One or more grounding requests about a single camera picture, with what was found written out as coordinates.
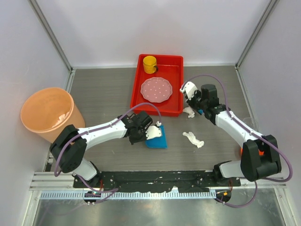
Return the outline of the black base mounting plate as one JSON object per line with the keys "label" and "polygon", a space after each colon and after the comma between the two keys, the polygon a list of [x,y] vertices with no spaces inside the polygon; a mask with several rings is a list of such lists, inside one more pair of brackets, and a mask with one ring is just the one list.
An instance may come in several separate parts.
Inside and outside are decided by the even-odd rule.
{"label": "black base mounting plate", "polygon": [[87,184],[104,191],[163,193],[178,188],[180,193],[207,192],[209,187],[238,187],[239,178],[218,179],[211,171],[102,171]]}

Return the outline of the red plastic tray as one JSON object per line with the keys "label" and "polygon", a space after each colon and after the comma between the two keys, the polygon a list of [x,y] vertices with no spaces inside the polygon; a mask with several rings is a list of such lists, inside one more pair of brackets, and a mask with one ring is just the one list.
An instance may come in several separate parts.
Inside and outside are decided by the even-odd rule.
{"label": "red plastic tray", "polygon": [[153,77],[163,78],[170,83],[172,94],[167,100],[161,103],[154,103],[154,105],[159,109],[162,116],[179,116],[183,110],[183,95],[180,92],[180,88],[184,82],[183,57],[174,55],[154,55],[157,60],[158,71],[153,74],[147,74],[144,71],[143,59],[145,57],[147,57],[147,54],[140,54],[138,58],[130,107],[148,102],[141,93],[141,87],[147,79]]}

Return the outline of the orange bowl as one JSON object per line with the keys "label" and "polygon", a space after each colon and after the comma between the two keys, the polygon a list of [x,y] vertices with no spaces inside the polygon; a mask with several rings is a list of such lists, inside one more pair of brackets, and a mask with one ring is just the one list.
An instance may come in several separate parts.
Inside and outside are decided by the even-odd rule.
{"label": "orange bowl", "polygon": [[264,152],[259,150],[259,149],[255,149],[255,148],[241,148],[240,149],[240,157],[242,157],[243,153],[249,153],[251,155],[258,155],[258,156],[262,156],[264,155]]}

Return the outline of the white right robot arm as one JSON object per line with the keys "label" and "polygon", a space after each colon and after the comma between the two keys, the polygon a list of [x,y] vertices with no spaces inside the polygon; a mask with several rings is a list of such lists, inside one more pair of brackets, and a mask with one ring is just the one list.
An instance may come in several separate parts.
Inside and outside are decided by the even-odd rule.
{"label": "white right robot arm", "polygon": [[180,92],[194,111],[227,132],[242,148],[239,161],[226,161],[214,166],[212,179],[216,185],[223,186],[234,177],[254,182],[281,172],[280,156],[275,150],[276,138],[253,131],[232,111],[228,112],[226,106],[219,102],[215,85],[206,84],[197,89],[194,83],[188,82]]}

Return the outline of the orange plastic waste bucket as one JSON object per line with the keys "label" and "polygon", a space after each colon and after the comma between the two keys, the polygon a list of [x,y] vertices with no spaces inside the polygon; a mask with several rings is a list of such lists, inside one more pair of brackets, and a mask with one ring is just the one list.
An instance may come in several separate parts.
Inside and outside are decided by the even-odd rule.
{"label": "orange plastic waste bucket", "polygon": [[[53,128],[58,117],[67,112],[70,112],[68,118]],[[30,96],[21,109],[21,121],[29,131],[50,143],[53,143],[68,125],[72,124],[76,128],[86,126],[72,96],[57,87],[46,88]]]}

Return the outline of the white paper scrap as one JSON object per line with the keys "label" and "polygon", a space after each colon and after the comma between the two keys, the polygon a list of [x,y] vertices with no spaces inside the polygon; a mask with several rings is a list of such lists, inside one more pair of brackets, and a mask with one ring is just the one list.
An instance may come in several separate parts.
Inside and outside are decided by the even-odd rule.
{"label": "white paper scrap", "polygon": [[204,141],[198,140],[192,132],[183,132],[182,135],[185,136],[197,148],[202,148],[205,144]]}
{"label": "white paper scrap", "polygon": [[186,113],[188,115],[188,118],[194,118],[195,117],[195,112],[193,111],[193,109],[190,106],[185,107],[182,112]]}
{"label": "white paper scrap", "polygon": [[57,122],[52,126],[53,128],[63,123],[69,116],[70,112],[64,113],[58,117]]}

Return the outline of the pink dotted plate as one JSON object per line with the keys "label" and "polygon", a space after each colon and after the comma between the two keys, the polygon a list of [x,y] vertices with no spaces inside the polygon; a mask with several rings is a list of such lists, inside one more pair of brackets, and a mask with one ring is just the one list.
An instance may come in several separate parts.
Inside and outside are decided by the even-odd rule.
{"label": "pink dotted plate", "polygon": [[142,83],[140,93],[151,103],[162,103],[171,97],[173,88],[168,80],[152,77]]}

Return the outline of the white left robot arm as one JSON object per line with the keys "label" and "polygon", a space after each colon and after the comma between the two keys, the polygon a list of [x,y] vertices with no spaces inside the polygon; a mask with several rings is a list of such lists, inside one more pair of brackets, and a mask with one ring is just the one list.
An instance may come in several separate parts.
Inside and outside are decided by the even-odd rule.
{"label": "white left robot arm", "polygon": [[144,111],[138,114],[121,115],[118,118],[90,128],[66,126],[50,146],[56,160],[55,177],[72,172],[75,179],[88,187],[97,187],[101,173],[90,161],[84,159],[91,147],[113,139],[129,138],[133,145],[154,138],[160,123],[153,125],[152,118]]}

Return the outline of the blue plastic dustpan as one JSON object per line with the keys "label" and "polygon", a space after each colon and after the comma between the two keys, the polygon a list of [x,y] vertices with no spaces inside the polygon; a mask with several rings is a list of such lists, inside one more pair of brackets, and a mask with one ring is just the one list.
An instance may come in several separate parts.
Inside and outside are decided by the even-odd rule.
{"label": "blue plastic dustpan", "polygon": [[160,149],[166,149],[167,148],[167,141],[166,141],[166,135],[165,135],[165,128],[163,125],[160,126],[163,132],[163,135],[158,138],[154,138],[151,140],[146,140],[145,144],[148,148],[160,148]]}

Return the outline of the clear plastic cup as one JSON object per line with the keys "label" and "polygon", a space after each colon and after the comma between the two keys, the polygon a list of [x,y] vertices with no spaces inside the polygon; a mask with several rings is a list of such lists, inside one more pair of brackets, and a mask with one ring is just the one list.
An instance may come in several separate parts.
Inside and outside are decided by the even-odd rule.
{"label": "clear plastic cup", "polygon": [[247,117],[247,118],[243,119],[243,123],[245,123],[252,130],[258,132],[258,123],[257,123],[256,119],[254,119],[252,117]]}

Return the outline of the yellow mug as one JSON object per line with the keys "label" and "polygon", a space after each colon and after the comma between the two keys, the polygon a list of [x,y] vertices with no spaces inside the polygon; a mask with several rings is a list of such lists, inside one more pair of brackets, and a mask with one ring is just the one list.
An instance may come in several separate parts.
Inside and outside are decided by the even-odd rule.
{"label": "yellow mug", "polygon": [[143,69],[147,74],[153,74],[158,71],[157,59],[154,56],[146,56],[143,59]]}

